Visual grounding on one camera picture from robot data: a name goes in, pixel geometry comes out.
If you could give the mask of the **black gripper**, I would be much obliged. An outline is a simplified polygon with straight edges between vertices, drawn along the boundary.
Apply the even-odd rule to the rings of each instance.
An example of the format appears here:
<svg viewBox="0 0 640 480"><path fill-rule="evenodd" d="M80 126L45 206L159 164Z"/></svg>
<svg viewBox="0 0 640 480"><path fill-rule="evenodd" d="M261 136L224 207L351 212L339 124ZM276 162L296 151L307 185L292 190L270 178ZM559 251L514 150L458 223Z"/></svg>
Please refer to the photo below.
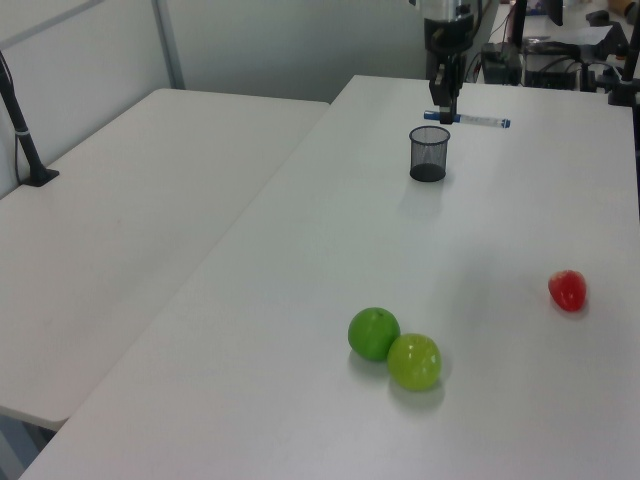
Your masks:
<svg viewBox="0 0 640 480"><path fill-rule="evenodd" d="M440 122L451 125L457 114L461 54L473 44L474 16L464 14L451 20L425 18L424 32L426 51L437 61L428 65L429 91L440 109Z"/></svg>

